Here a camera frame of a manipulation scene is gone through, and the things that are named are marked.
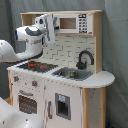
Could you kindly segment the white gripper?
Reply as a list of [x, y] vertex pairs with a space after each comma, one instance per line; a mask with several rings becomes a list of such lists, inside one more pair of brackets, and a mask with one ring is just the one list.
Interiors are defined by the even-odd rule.
[[55, 43], [53, 16], [51, 14], [44, 14], [36, 17], [35, 25], [42, 32], [45, 44]]

